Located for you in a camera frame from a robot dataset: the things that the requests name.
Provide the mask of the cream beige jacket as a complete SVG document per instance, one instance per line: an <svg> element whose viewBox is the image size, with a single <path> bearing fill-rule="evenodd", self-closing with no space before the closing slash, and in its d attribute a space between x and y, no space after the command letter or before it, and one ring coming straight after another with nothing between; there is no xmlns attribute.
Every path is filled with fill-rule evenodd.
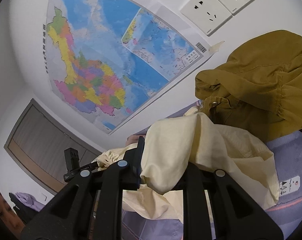
<svg viewBox="0 0 302 240"><path fill-rule="evenodd" d="M279 200L273 152L247 130L214 124L191 108L150 126L141 160L142 185L123 192L123 209L151 220L182 220L182 192L173 187L189 163L208 172L226 171L262 209Z"/></svg>

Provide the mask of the grey wooden door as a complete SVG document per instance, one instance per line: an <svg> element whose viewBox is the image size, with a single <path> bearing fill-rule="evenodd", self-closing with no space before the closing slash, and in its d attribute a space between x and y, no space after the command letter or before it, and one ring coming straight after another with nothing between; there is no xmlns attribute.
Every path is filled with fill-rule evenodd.
<svg viewBox="0 0 302 240"><path fill-rule="evenodd" d="M65 150L77 150L82 166L101 154L62 126L35 99L30 100L18 118L4 148L29 177L51 194L66 184Z"/></svg>

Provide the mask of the white care label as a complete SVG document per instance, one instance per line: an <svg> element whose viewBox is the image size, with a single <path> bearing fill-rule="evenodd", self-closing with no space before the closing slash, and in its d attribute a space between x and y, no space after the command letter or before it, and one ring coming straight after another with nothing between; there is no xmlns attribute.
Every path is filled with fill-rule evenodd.
<svg viewBox="0 0 302 240"><path fill-rule="evenodd" d="M300 184L301 184L300 176L295 176L288 180L281 181L279 183L280 196L285 196L287 194L296 192L300 188Z"/></svg>

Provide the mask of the olive brown jacket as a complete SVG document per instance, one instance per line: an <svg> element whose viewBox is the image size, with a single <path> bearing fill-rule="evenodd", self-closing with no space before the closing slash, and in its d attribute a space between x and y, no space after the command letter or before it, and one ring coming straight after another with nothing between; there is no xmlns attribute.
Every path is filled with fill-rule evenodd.
<svg viewBox="0 0 302 240"><path fill-rule="evenodd" d="M255 37L227 61L195 77L200 111L215 124L263 142L302 129L302 36L276 30Z"/></svg>

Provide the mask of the colourful wall map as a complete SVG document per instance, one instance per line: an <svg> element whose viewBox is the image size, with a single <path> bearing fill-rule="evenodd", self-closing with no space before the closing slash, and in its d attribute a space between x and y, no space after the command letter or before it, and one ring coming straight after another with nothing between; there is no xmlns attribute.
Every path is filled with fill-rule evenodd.
<svg viewBox="0 0 302 240"><path fill-rule="evenodd" d="M49 0L43 55L52 92L111 134L211 57L184 27L167 8L132 0Z"/></svg>

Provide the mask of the white wall socket left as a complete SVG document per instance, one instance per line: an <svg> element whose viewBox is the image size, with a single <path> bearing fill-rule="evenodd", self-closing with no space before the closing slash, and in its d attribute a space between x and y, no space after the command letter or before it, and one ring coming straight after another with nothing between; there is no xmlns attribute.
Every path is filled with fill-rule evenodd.
<svg viewBox="0 0 302 240"><path fill-rule="evenodd" d="M207 36L232 18L232 14L218 0L189 0L180 12Z"/></svg>

